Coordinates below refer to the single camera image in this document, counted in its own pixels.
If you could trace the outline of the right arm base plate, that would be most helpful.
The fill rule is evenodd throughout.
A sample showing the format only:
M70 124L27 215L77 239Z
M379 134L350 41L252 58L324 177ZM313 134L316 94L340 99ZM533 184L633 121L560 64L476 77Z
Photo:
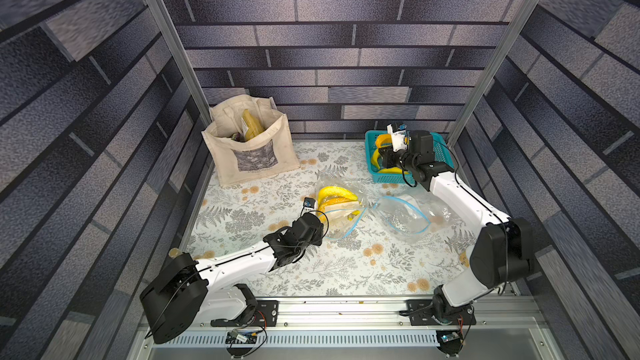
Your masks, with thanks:
M412 326L455 327L461 325L475 325L475 309L468 304L460 308L450 308L445 305L438 316L438 305L432 305L431 299L410 299L405 302L407 308L399 314L409 318Z

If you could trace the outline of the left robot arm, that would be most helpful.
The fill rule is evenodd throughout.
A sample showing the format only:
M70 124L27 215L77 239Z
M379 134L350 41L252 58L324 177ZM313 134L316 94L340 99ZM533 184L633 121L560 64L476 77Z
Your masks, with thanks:
M241 281L296 263L308 247L322 245L329 228L324 213L311 211L291 226L222 258L196 260L189 253L176 256L140 294L150 327L148 336L161 344L195 321L248 323L253 318L248 309L257 305Z

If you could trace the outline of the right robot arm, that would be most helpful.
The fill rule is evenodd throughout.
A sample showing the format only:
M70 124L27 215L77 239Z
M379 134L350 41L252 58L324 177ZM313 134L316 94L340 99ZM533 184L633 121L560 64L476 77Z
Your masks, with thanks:
M427 131L387 132L391 144L379 150L384 167L399 167L460 216L473 230L475 244L467 250L469 268L435 288L432 303L421 311L441 325L469 313L472 304L534 271L533 228L523 218L511 218L474 193L456 168L436 160L434 136Z

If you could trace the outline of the yellow banana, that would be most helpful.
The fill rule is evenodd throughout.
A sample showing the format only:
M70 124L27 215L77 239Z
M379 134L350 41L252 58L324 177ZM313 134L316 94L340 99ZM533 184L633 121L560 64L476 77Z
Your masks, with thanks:
M383 174L403 174L403 170L399 167L394 167L394 168L380 168L380 170L377 171L377 173L383 173Z
M376 168L376 170L380 170L380 168L381 168L381 166L380 166L381 154L380 154L379 150L381 148L385 148L386 146L391 146L392 145L391 135L388 134L388 133L378 135L376 140L375 140L375 145L376 145L376 149L373 152L373 155L371 157L371 164Z

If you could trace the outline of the zip-top bag of bananas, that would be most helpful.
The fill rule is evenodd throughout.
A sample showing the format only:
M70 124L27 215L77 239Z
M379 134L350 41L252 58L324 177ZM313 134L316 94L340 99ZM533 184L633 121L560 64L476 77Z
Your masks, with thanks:
M416 243L460 222L450 206L423 188L383 196L370 208L373 220L405 243Z
M315 185L315 214L325 225L326 237L340 240L358 226L368 205L368 195L361 180L320 174Z

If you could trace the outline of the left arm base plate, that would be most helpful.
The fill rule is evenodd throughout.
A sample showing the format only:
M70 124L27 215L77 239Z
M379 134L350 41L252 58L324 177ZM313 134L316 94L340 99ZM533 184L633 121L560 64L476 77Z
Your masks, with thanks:
M280 302L277 300L258 300L235 319L217 319L211 321L212 327L265 327L277 325Z

